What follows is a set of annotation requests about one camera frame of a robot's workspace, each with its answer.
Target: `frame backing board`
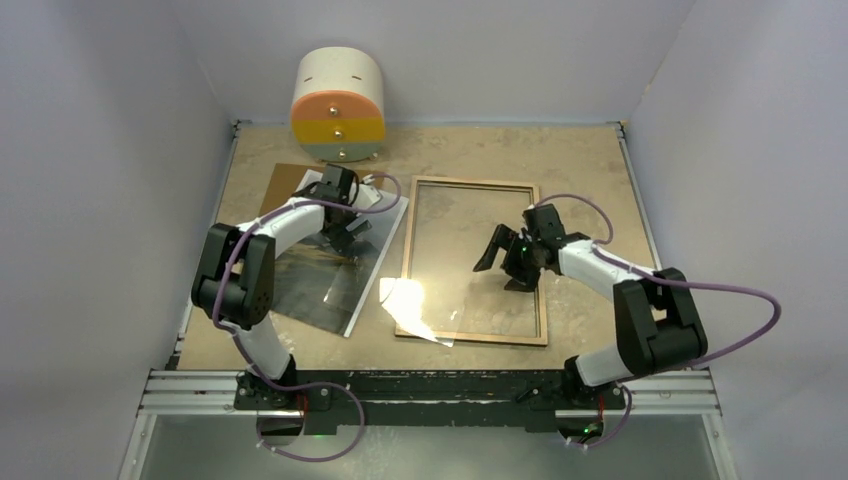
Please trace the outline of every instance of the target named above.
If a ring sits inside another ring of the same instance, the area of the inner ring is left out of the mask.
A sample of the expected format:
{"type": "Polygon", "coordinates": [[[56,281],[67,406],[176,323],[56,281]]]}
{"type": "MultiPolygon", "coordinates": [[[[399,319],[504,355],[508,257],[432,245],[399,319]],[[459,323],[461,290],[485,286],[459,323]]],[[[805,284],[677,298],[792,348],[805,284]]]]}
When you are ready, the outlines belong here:
{"type": "MultiPolygon", "coordinates": [[[[530,183],[413,176],[401,276],[421,284],[422,320],[436,337],[547,345],[544,282],[533,294],[504,291],[509,278],[497,268],[503,252],[492,270],[471,271],[495,226],[517,228],[538,199],[530,183]],[[426,250],[416,251],[416,238],[426,250]],[[458,321],[440,327],[454,312],[458,321]]],[[[398,325],[395,335],[416,337],[398,325]]]]}

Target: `transparent sheet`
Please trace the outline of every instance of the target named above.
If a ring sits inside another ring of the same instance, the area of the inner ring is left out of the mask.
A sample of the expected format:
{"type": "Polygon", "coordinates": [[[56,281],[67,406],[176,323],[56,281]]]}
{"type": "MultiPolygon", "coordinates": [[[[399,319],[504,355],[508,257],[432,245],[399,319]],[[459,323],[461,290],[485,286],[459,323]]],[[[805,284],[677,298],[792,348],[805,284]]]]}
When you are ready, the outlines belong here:
{"type": "MultiPolygon", "coordinates": [[[[308,170],[297,190],[319,180],[320,172],[308,170]]],[[[381,193],[383,198],[372,208],[394,200],[393,193],[381,193]]],[[[391,210],[354,221],[348,230],[365,222],[370,228],[357,235],[352,255],[339,255],[321,234],[310,235],[283,252],[274,268],[272,310],[350,336],[408,203],[401,197],[391,210]]]]}
{"type": "Polygon", "coordinates": [[[381,279],[384,308],[404,331],[444,345],[539,336],[536,295],[503,290],[509,280],[498,268],[503,253],[492,270],[472,272],[495,227],[518,228],[531,203],[527,190],[420,181],[410,209],[406,278],[381,279]]]}

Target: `table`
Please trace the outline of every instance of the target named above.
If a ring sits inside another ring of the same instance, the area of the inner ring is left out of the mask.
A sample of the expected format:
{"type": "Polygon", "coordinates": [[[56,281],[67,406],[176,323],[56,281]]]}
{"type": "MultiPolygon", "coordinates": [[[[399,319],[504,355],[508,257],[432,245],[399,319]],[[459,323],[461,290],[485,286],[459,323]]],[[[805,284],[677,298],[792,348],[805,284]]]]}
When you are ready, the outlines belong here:
{"type": "MultiPolygon", "coordinates": [[[[617,126],[598,127],[395,127],[375,159],[350,164],[389,172],[409,191],[413,175],[531,182],[542,196],[572,192],[600,204],[615,225],[608,249],[642,265],[653,265],[617,126]]],[[[239,132],[217,221],[254,218],[276,163],[317,165],[281,126],[247,126],[239,132]]],[[[589,207],[557,203],[569,231],[605,237],[603,221],[589,207]]],[[[515,212],[515,222],[520,212],[515,212]]],[[[405,228],[400,228],[380,269],[398,277],[405,228]]],[[[460,239],[482,245],[485,239],[460,239]]],[[[456,342],[446,347],[398,338],[394,320],[379,305],[376,288],[350,338],[274,314],[279,339],[304,369],[542,369],[562,368],[567,358],[614,339],[613,309],[604,298],[567,278],[544,276],[547,347],[456,342]]],[[[181,370],[241,370],[244,361],[229,336],[194,309],[182,345],[181,370]]]]}

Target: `beige table surface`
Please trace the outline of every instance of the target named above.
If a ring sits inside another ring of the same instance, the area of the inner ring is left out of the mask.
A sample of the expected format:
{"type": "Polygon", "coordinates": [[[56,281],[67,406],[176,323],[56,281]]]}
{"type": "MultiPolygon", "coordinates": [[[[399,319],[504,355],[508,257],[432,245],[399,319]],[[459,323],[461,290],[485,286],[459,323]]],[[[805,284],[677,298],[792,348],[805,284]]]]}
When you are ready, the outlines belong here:
{"type": "MultiPolygon", "coordinates": [[[[236,224],[256,217],[276,163],[317,164],[287,127],[246,127],[241,131],[224,189],[218,221],[236,224]]],[[[624,157],[612,127],[399,127],[390,128],[373,160],[349,164],[396,175],[408,193],[412,175],[531,182],[542,196],[572,192],[600,204],[615,225],[609,250],[653,265],[647,236],[624,157]]],[[[557,201],[567,231],[607,235],[591,208],[557,201]]],[[[518,227],[521,212],[510,217],[518,227]]],[[[398,229],[379,277],[400,276],[405,222],[398,229]]],[[[486,238],[458,238],[485,246],[486,238]]],[[[612,305],[584,285],[548,272],[548,346],[456,342],[452,347],[398,338],[394,320],[372,288],[349,338],[273,314],[280,341],[305,369],[532,369],[562,368],[563,361],[614,340],[612,305]]],[[[240,370],[245,367],[232,340],[194,309],[178,368],[240,370]]]]}

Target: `tabletop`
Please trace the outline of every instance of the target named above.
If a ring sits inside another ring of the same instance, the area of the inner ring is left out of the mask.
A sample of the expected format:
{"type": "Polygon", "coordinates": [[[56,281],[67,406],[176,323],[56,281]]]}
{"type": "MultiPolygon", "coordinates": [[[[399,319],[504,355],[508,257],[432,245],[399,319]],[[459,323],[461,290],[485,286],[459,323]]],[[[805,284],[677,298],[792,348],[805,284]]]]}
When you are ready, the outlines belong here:
{"type": "MultiPolygon", "coordinates": [[[[283,126],[241,129],[217,221],[237,224],[259,213],[277,163],[320,165],[297,145],[283,126]]],[[[598,203],[615,226],[611,252],[641,265],[653,265],[617,130],[612,127],[394,127],[376,158],[346,164],[396,176],[404,195],[414,175],[498,180],[538,185],[541,195],[570,192],[598,203]]],[[[568,231],[605,238],[603,220],[588,206],[557,201],[568,231]]],[[[518,227],[521,212],[504,223],[518,227]]],[[[400,276],[406,218],[398,229],[378,278],[400,276]]],[[[446,231],[457,245],[482,253],[488,238],[446,231]]],[[[416,249],[426,250],[426,236],[416,249]]],[[[588,287],[552,273],[543,276],[548,345],[517,346],[457,341],[445,346],[395,336],[395,320],[372,288],[349,338],[272,314],[280,341],[305,369],[543,369],[562,368],[574,355],[614,341],[612,305],[588,287]]],[[[477,325],[476,329],[485,328],[477,325]]],[[[241,370],[230,337],[216,330],[199,309],[189,319],[178,368],[241,370]]]]}

